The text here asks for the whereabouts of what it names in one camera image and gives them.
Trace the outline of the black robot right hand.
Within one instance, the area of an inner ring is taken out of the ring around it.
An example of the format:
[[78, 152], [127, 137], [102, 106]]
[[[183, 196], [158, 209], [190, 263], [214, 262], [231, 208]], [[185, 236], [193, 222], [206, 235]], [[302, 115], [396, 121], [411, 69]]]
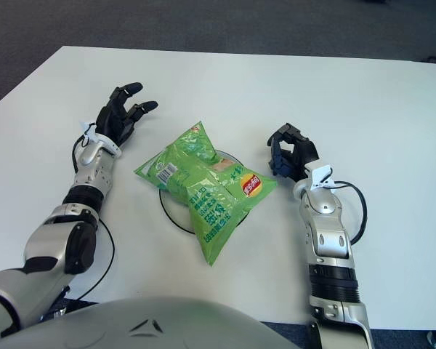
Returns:
[[289, 177], [294, 182], [307, 178], [304, 166], [319, 159], [315, 144], [290, 123], [284, 124], [268, 139], [273, 175]]

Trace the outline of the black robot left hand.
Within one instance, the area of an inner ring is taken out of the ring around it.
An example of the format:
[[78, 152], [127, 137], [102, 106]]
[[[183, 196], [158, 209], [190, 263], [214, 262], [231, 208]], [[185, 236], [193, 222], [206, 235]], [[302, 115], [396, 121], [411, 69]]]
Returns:
[[156, 101], [134, 104], [128, 111], [125, 102], [141, 91], [143, 85], [139, 82], [116, 87], [107, 104], [102, 107], [95, 122], [95, 132], [112, 140], [121, 147], [132, 135], [134, 125], [147, 113], [158, 107]]

